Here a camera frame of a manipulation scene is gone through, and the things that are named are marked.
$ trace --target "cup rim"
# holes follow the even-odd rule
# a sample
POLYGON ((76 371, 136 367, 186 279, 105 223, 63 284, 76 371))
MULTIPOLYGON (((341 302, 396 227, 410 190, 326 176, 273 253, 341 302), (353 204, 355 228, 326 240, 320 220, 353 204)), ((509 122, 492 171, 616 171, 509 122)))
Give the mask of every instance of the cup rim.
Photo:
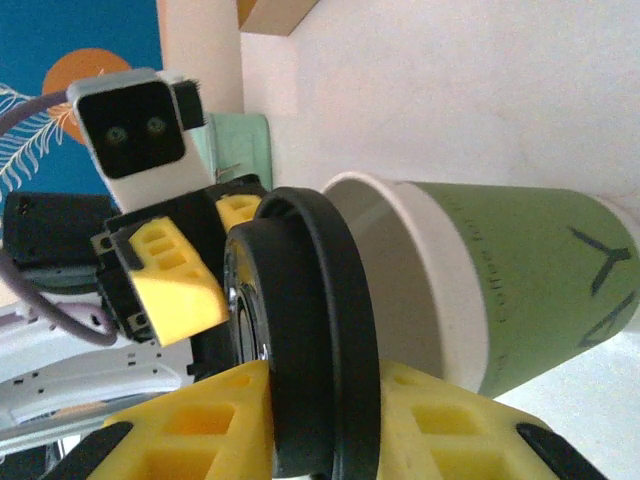
POLYGON ((408 181, 349 171, 332 178, 322 192, 332 200, 331 190, 345 181, 372 188, 402 222, 431 286, 443 378, 478 392, 489 362, 487 315, 475 264, 452 220, 427 192, 408 181), (417 218, 415 208, 427 209, 429 220, 417 218))

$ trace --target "yellow 3d-printed bracket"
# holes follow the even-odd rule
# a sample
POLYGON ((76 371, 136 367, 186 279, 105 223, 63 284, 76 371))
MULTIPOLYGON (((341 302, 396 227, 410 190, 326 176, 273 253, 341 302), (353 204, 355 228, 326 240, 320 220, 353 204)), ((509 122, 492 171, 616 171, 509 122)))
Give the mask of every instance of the yellow 3d-printed bracket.
POLYGON ((216 208, 224 229, 228 232, 239 223, 253 219, 261 200, 257 195, 231 195, 218 200, 216 208))
POLYGON ((557 480, 516 431, 519 410, 383 362, 378 480, 557 480))
POLYGON ((258 360, 109 418, 133 429, 89 480, 271 479, 269 365, 258 360))
POLYGON ((169 217, 145 223, 129 243, 142 263, 129 277, 161 345, 227 320, 222 288, 169 217))

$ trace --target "mint green cup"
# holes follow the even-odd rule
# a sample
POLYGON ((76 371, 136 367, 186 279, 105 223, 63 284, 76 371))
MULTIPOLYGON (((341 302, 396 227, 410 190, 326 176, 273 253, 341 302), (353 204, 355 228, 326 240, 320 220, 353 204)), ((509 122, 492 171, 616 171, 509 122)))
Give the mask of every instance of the mint green cup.
POLYGON ((334 178, 380 355, 496 397, 611 338, 638 308, 636 222, 569 190, 334 178))

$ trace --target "palm leaf drawing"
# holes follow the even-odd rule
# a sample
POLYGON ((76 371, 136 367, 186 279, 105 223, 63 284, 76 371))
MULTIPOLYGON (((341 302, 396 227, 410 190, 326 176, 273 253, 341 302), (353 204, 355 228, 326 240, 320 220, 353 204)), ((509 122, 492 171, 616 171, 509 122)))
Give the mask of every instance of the palm leaf drawing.
MULTIPOLYGON (((0 115, 30 98, 0 83, 0 115)), ((58 105, 32 116, 0 138, 0 201, 4 196, 2 185, 11 192, 22 186, 23 176, 31 180, 39 160, 49 153, 52 138, 58 145, 62 143, 64 124, 73 121, 71 111, 69 103, 58 105)))

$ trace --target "white plastic part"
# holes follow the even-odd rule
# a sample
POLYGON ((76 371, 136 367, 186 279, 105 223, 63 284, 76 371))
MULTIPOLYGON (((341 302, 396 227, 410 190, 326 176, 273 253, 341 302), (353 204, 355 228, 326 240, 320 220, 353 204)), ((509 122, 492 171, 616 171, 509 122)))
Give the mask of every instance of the white plastic part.
POLYGON ((137 394, 164 393, 192 383, 189 340, 155 342, 68 358, 0 384, 0 428, 41 415, 137 394))
MULTIPOLYGON (((67 90, 67 97, 73 105, 74 113, 78 119, 78 126, 85 138, 96 170, 102 177, 102 180, 122 213, 138 210, 185 193, 208 187, 215 183, 215 176, 204 166, 191 135, 183 131, 182 138, 185 143, 186 153, 178 161, 153 167, 119 179, 107 177, 102 170, 95 149, 89 140, 82 116, 78 112, 78 101, 89 95, 96 95, 133 85, 157 81, 168 83, 163 77, 167 77, 169 81, 173 81, 175 78, 178 78, 174 73, 175 72, 165 72, 163 76, 159 76, 151 69, 130 70, 127 72, 102 75, 91 79, 83 79, 72 83, 67 90)), ((178 107, 173 91, 171 95, 174 109, 177 112, 178 107)))

